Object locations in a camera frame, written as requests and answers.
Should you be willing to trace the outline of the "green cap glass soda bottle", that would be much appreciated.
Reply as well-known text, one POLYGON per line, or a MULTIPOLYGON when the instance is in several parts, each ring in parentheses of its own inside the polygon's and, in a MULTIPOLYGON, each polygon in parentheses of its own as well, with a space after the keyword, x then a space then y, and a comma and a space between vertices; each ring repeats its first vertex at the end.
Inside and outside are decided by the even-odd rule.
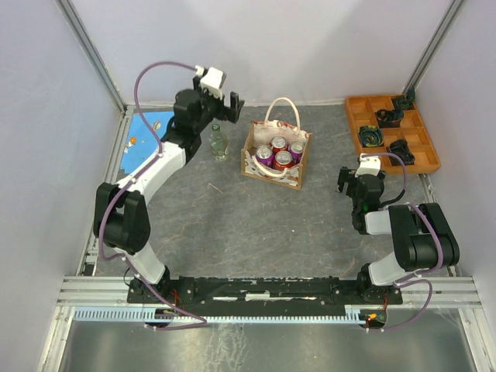
POLYGON ((210 136, 211 150, 216 160, 226 160, 228 157, 229 141, 227 135, 221 130, 219 124, 212 125, 212 132, 210 136))

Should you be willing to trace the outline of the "purple fanta can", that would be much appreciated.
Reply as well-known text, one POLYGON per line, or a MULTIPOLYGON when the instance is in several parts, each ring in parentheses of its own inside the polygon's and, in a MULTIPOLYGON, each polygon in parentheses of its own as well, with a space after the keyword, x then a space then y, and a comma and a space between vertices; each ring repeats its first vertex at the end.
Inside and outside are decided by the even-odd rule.
POLYGON ((270 146, 262 145, 257 147, 255 151, 255 158, 259 164, 267 167, 272 167, 274 161, 274 153, 270 146))
POLYGON ((298 164, 301 161, 305 150, 305 143, 300 140, 295 140, 288 146, 288 152, 291 154, 293 161, 298 164))

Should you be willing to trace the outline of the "red soda can back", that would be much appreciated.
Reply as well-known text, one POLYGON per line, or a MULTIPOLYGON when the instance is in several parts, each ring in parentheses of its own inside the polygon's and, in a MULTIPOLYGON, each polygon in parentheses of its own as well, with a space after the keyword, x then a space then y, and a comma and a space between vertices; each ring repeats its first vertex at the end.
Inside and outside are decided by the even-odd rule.
POLYGON ((275 136, 270 141, 273 153, 285 151, 288 149, 288 141, 283 136, 275 136))

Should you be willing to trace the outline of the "red soda can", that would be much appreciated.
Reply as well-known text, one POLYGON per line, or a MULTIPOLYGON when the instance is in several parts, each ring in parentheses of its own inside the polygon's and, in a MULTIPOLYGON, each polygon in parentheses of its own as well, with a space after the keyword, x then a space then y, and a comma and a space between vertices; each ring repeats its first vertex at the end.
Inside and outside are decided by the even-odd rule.
POLYGON ((288 141, 283 136, 275 136, 270 141, 273 153, 285 151, 288 149, 288 141))
POLYGON ((283 171, 294 166, 294 161, 288 151, 280 151, 274 155, 274 169, 283 171))

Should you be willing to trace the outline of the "red soda can front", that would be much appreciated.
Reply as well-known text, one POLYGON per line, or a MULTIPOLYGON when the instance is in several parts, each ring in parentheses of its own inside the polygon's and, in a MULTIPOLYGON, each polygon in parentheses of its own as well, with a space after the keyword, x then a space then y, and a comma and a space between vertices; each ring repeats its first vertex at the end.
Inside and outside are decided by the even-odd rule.
POLYGON ((294 166, 294 161, 288 151, 280 151, 274 155, 274 169, 283 171, 294 166))

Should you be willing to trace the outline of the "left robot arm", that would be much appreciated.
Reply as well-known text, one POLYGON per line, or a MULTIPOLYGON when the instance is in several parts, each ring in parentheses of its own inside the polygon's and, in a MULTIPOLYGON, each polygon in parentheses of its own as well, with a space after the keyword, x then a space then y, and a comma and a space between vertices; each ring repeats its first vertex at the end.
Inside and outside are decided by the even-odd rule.
POLYGON ((193 87, 175 96, 174 114, 157 149, 117 184, 103 183, 96 191, 94 234, 98 246, 115 250, 146 282, 145 294, 155 302, 171 295, 168 268, 151 245, 147 204, 165 181, 184 167, 202 144, 201 133, 213 121, 235 123, 243 107, 237 93, 224 104, 222 86, 226 75, 210 67, 197 74, 193 87))

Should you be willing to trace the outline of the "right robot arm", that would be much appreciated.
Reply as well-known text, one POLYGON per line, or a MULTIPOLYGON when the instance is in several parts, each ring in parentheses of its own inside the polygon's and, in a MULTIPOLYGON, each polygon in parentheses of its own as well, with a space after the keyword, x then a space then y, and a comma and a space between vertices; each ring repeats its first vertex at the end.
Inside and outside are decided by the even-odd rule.
POLYGON ((386 173, 361 174, 341 167, 338 192, 352 200, 353 228, 361 235, 389 235, 393 250, 362 266, 356 278, 356 296, 374 303, 398 293, 396 284, 459 263, 460 248, 443 210, 437 203, 391 205, 381 201, 386 173))

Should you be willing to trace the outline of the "canvas tote bag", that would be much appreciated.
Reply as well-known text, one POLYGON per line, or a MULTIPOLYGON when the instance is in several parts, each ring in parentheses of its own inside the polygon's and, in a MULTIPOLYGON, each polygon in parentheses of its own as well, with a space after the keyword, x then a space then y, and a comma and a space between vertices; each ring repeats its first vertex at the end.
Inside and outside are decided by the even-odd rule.
POLYGON ((241 174, 261 181, 299 190, 308 163, 312 133, 303 130, 298 109, 286 97, 276 98, 261 121, 252 121, 245 144, 241 149, 241 174), (271 119, 277 103, 288 103, 295 123, 271 119))

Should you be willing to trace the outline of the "rolled dark sock blue-yellow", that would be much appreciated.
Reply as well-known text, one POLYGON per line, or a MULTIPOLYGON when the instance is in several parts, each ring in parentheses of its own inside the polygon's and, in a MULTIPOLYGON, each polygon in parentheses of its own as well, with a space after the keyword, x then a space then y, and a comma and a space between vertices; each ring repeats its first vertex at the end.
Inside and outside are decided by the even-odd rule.
POLYGON ((358 137, 362 147, 380 147, 384 145, 384 135, 378 126, 361 126, 358 137))

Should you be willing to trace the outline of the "dark sock top corner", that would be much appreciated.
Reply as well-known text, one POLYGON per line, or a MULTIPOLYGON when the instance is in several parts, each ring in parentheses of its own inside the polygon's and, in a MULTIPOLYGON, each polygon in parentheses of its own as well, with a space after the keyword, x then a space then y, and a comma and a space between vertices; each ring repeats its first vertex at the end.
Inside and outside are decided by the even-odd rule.
POLYGON ((403 95, 391 99, 396 110, 413 110, 415 103, 415 89, 409 88, 403 95))

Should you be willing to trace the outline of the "blue patterned cloth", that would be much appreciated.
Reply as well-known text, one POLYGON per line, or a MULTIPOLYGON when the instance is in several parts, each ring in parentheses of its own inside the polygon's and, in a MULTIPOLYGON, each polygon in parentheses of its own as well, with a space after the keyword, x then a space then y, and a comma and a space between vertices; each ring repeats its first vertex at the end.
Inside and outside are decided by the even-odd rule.
MULTIPOLYGON (((173 112, 169 111, 144 113, 144 117, 159 139, 165 134, 172 116, 173 112)), ((132 173, 157 147, 154 135, 148 130, 141 117, 134 114, 119 166, 119 177, 132 173)))

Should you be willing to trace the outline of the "right aluminium corner post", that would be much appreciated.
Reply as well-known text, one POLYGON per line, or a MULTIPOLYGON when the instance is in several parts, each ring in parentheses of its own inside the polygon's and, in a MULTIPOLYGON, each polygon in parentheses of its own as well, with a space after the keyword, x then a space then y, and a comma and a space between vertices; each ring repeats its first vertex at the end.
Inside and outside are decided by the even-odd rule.
POLYGON ((448 8, 444 12, 443 17, 427 43, 426 48, 418 59, 413 72, 410 74, 410 77, 402 90, 403 93, 412 88, 416 89, 465 3, 465 0, 452 0, 449 2, 448 8))

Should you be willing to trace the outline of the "aluminium corner post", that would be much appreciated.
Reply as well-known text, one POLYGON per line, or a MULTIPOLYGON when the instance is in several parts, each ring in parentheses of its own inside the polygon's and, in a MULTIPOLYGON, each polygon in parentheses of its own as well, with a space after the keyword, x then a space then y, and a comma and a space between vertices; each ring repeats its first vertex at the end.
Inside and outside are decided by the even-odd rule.
POLYGON ((452 0, 449 2, 448 8, 444 12, 443 17, 427 43, 426 48, 418 59, 413 72, 410 74, 410 77, 402 90, 403 93, 412 88, 416 89, 465 3, 465 0, 452 0))
POLYGON ((94 68, 101 83, 103 83, 103 86, 112 100, 113 105, 120 112, 124 112, 127 104, 119 94, 119 90, 113 82, 96 46, 91 41, 88 31, 86 30, 81 17, 78 15, 77 9, 75 8, 73 2, 68 0, 56 0, 55 2, 66 19, 73 34, 76 36, 79 45, 90 62, 90 65, 94 68))

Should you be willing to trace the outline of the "left aluminium corner post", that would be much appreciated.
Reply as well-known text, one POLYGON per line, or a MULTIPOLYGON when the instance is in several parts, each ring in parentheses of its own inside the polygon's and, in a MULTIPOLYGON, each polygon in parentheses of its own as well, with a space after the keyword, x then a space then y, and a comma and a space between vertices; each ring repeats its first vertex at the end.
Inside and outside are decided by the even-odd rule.
POLYGON ((73 2, 68 0, 56 0, 55 2, 66 19, 73 34, 76 36, 79 45, 90 62, 90 65, 94 68, 101 83, 103 83, 103 86, 112 100, 113 105, 120 112, 124 112, 127 104, 119 94, 119 90, 113 82, 96 46, 91 41, 88 31, 86 30, 81 17, 78 15, 77 9, 75 8, 73 2))

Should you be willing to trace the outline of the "aluminium frame rail front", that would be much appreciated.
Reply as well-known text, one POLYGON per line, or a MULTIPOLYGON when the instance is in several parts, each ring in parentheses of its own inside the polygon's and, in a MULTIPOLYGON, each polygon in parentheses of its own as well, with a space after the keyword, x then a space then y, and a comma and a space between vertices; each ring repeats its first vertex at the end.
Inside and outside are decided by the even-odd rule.
MULTIPOLYGON (((472 277, 430 277, 431 308, 481 308, 472 277)), ((121 277, 65 277, 59 306, 125 306, 128 289, 121 277)))

